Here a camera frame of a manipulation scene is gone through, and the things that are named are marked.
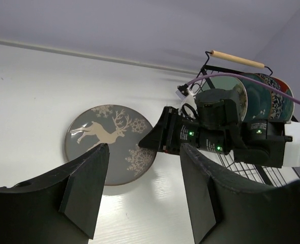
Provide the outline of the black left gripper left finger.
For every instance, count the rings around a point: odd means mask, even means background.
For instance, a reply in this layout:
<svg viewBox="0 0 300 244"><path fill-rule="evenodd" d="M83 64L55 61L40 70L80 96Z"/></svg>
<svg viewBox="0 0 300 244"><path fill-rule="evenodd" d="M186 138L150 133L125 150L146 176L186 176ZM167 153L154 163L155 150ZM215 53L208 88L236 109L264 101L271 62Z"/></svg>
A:
<svg viewBox="0 0 300 244"><path fill-rule="evenodd" d="M13 187L0 187L0 243L88 243L94 238L109 164L99 144Z"/></svg>

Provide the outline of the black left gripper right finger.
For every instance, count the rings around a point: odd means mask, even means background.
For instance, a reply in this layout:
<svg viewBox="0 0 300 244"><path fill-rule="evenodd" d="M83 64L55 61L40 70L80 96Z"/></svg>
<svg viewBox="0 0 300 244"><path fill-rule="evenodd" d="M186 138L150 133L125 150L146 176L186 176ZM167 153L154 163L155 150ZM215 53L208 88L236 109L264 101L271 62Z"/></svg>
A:
<svg viewBox="0 0 300 244"><path fill-rule="evenodd" d="M182 175L195 243L300 243L300 180L249 180L183 144Z"/></svg>

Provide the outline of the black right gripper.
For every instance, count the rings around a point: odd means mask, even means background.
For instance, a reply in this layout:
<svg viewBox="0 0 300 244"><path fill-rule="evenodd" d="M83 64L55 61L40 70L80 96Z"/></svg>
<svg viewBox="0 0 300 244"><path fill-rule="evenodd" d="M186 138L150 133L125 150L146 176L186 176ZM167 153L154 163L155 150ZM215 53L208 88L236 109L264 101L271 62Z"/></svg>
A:
<svg viewBox="0 0 300 244"><path fill-rule="evenodd" d="M157 124L138 143L139 147L156 152L178 153L181 144L197 149L228 154L244 148L241 138L241 106L236 89L209 89L195 96L194 118L181 116L171 106L164 107L165 119Z"/></svg>

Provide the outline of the grey reindeer plate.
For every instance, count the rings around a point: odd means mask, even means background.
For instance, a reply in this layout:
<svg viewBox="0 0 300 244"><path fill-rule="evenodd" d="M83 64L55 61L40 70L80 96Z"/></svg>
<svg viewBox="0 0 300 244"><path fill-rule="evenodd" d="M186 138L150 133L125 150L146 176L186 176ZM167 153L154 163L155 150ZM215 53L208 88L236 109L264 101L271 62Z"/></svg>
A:
<svg viewBox="0 0 300 244"><path fill-rule="evenodd" d="M64 155L71 161L101 143L109 147L107 186L120 186L142 177L156 152L139 146L153 126L140 112L122 105L100 105L78 115L68 127Z"/></svg>

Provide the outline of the dark teal plate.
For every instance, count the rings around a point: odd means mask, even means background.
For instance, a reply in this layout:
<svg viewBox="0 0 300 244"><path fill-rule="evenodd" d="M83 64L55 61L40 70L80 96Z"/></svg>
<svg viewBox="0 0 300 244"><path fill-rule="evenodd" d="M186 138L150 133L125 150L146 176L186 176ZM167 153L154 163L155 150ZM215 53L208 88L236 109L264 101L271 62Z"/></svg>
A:
<svg viewBox="0 0 300 244"><path fill-rule="evenodd" d="M268 119L272 105L269 90L247 79L239 78L239 80L244 85L248 96L248 108L244 121Z"/></svg>

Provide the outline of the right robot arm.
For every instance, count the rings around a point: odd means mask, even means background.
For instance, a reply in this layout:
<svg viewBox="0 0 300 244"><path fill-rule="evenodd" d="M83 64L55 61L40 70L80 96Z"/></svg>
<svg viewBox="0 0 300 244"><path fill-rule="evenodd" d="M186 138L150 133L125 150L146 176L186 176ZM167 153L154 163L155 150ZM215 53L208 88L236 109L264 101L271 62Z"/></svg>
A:
<svg viewBox="0 0 300 244"><path fill-rule="evenodd" d="M273 119L241 120L241 106L235 89L209 89L197 94L195 105L186 103L193 117L165 106L154 128L139 147L180 155L188 143L196 149L227 155L235 162L266 167L300 167L300 123Z"/></svg>

